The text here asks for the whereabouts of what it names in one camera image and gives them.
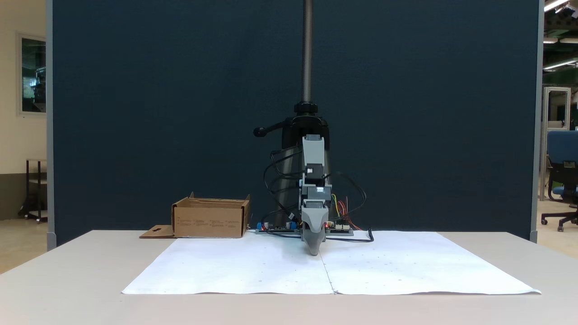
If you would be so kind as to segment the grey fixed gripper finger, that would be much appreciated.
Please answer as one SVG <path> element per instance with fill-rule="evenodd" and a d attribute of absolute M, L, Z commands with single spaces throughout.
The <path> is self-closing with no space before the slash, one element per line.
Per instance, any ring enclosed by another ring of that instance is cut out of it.
<path fill-rule="evenodd" d="M 328 222 L 328 209 L 302 209 L 302 241 L 306 243 L 309 254 L 317 256 L 320 245 L 326 238 L 325 226 Z"/>

